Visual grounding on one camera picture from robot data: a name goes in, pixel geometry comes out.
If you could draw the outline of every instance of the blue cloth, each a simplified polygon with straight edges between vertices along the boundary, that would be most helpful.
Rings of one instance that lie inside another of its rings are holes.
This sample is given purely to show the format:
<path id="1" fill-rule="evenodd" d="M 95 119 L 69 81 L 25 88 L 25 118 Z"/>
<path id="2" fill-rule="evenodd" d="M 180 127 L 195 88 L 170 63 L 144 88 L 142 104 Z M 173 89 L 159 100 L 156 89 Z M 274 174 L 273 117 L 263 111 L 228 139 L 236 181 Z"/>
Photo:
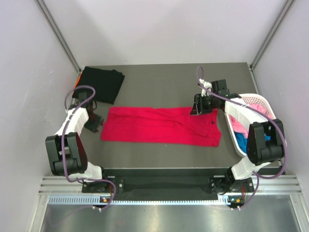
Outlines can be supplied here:
<path id="1" fill-rule="evenodd" d="M 245 139 L 245 136 L 243 135 L 243 133 L 237 133 L 234 132 L 238 146 L 240 147 L 240 149 L 247 154 L 247 143 L 248 143 L 248 139 Z M 270 136 L 267 136 L 265 134 L 265 141 L 270 140 Z"/>

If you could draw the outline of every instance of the wall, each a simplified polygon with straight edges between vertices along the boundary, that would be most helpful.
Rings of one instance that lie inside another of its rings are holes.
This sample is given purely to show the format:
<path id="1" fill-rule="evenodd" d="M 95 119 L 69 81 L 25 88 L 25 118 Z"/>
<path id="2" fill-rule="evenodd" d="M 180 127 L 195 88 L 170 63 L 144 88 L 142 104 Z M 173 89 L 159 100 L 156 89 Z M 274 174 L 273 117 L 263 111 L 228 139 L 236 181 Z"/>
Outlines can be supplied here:
<path id="1" fill-rule="evenodd" d="M 80 66 L 251 63 L 282 0 L 45 0 Z"/>
<path id="2" fill-rule="evenodd" d="M 22 232 L 77 73 L 34 0 L 1 1 L 0 22 L 0 231 Z"/>
<path id="3" fill-rule="evenodd" d="M 297 0 L 256 67 L 258 83 L 284 123 L 290 159 L 309 204 L 309 1 Z"/>

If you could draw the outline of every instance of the black cloth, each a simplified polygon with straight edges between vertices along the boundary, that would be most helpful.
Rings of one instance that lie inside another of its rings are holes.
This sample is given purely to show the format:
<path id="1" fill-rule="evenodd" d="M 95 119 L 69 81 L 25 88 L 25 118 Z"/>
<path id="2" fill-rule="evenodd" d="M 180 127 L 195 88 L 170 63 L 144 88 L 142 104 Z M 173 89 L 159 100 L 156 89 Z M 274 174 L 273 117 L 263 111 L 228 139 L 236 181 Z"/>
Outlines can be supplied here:
<path id="1" fill-rule="evenodd" d="M 114 104 L 125 76 L 116 70 L 102 70 L 85 67 L 77 86 L 92 86 L 96 90 L 94 100 Z M 85 89 L 77 89 L 73 98 L 78 98 L 78 93 Z"/>

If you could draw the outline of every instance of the pink cloth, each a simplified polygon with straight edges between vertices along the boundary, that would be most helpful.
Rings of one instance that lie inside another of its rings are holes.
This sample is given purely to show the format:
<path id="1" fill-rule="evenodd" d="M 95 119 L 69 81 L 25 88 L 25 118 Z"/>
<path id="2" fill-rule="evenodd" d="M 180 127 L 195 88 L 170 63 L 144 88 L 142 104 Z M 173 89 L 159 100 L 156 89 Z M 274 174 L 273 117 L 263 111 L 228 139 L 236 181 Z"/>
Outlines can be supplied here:
<path id="1" fill-rule="evenodd" d="M 112 107 L 103 125 L 104 141 L 218 146 L 217 110 L 191 116 L 191 108 Z"/>
<path id="2" fill-rule="evenodd" d="M 265 114 L 267 111 L 261 104 L 251 104 L 249 106 L 255 110 L 258 110 L 259 112 L 263 114 Z M 232 123 L 233 131 L 237 133 L 242 133 L 244 137 L 247 139 L 248 131 L 234 117 L 232 116 L 229 116 L 229 117 Z"/>

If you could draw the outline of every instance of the red folded fabric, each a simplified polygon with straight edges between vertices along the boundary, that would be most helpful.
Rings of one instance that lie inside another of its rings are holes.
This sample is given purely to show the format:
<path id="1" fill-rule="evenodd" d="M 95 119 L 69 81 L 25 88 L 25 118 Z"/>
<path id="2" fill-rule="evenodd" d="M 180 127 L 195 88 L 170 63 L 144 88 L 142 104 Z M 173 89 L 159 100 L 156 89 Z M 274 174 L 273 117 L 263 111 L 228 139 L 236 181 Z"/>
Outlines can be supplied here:
<path id="1" fill-rule="evenodd" d="M 191 116 L 190 107 L 112 107 L 101 139 L 117 142 L 218 146 L 217 111 Z"/>

